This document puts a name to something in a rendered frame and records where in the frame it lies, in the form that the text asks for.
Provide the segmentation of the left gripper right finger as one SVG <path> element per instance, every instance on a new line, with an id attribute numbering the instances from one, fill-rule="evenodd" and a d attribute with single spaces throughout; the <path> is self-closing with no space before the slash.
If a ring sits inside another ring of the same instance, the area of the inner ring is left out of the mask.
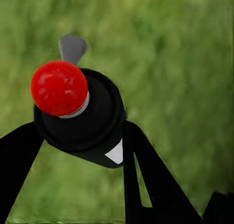
<path id="1" fill-rule="evenodd" d="M 122 138 L 126 224 L 205 224 L 141 128 L 124 120 Z M 141 204 L 134 153 L 153 207 Z"/>

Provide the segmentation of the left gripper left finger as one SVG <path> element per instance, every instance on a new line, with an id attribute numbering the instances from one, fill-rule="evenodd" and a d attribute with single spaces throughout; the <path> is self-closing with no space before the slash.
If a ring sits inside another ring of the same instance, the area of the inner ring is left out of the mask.
<path id="1" fill-rule="evenodd" d="M 0 139 L 0 224 L 5 224 L 43 141 L 35 122 Z"/>

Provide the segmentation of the pesticide atomizer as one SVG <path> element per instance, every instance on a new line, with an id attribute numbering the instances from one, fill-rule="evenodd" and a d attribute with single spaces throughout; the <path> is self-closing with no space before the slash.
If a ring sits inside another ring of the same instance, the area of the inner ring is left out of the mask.
<path id="1" fill-rule="evenodd" d="M 105 75 L 77 63 L 86 41 L 64 35 L 62 60 L 41 65 L 30 92 L 35 124 L 53 147 L 106 168 L 123 166 L 122 125 L 128 120 L 118 87 Z"/>

